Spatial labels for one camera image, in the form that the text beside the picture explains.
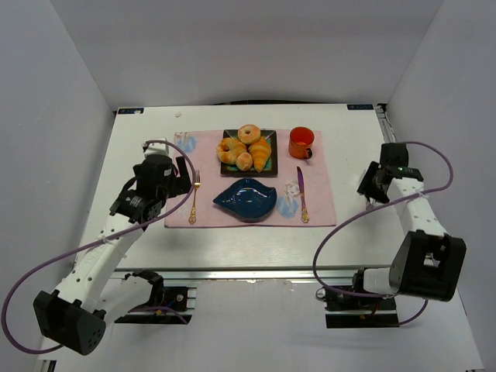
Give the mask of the striped orange croissant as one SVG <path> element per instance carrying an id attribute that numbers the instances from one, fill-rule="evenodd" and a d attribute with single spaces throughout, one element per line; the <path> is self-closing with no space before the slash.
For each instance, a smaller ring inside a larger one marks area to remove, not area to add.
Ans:
<path id="1" fill-rule="evenodd" d="M 253 159 L 253 167 L 257 173 L 263 171 L 271 155 L 270 144 L 262 137 L 249 146 L 249 153 Z"/>

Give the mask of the metal food tongs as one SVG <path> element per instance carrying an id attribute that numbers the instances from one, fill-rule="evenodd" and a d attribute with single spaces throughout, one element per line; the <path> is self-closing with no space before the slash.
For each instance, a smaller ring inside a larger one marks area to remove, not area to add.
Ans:
<path id="1" fill-rule="evenodd" d="M 366 172 L 363 172 L 360 175 L 360 179 L 357 186 L 357 194 L 364 198 L 365 200 L 365 209 L 369 210 L 374 207 L 374 203 L 371 201 L 370 191 L 373 185 L 371 183 L 370 178 L 366 175 Z"/>

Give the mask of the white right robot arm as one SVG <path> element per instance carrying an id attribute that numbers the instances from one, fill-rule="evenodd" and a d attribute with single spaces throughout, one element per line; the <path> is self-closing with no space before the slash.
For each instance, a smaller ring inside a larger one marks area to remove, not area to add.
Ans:
<path id="1" fill-rule="evenodd" d="M 376 205 L 403 197 L 394 208 L 405 238 L 388 268 L 364 268 L 353 275 L 352 291 L 366 295 L 409 295 L 450 301 L 467 251 L 436 218 L 424 191 L 420 170 L 409 167 L 403 143 L 384 143 L 357 192 Z"/>

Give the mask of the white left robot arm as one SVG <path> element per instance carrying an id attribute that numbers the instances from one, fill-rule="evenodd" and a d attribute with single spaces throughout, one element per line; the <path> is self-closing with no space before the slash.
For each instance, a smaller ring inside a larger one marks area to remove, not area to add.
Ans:
<path id="1" fill-rule="evenodd" d="M 33 307 L 43 336 L 85 356 L 116 319 L 134 308 L 163 304 L 164 279 L 151 270 L 127 274 L 120 287 L 108 293 L 103 290 L 167 199 L 191 190 L 188 164 L 183 157 L 172 160 L 152 154 L 134 166 L 134 177 L 110 208 L 101 231 L 102 244 L 86 251 L 52 292 L 41 291 L 36 296 Z"/>

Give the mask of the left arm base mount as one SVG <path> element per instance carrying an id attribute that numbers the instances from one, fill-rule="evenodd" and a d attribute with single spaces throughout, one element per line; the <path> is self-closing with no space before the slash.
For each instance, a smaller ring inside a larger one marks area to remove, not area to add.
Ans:
<path id="1" fill-rule="evenodd" d="M 178 284 L 167 286 L 164 279 L 151 270 L 128 273 L 122 283 L 138 277 L 152 284 L 150 300 L 117 319 L 116 323 L 187 325 L 191 321 L 192 311 L 195 309 L 196 288 Z"/>

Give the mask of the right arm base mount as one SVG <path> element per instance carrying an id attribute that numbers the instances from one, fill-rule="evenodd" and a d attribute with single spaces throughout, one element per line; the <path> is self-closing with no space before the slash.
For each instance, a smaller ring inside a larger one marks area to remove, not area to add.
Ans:
<path id="1" fill-rule="evenodd" d="M 328 284 L 317 270 L 315 279 L 322 285 L 325 302 L 326 327 L 329 329 L 379 329 L 399 326 L 395 295 L 390 271 L 383 268 L 360 268 L 350 278 L 350 284 Z"/>

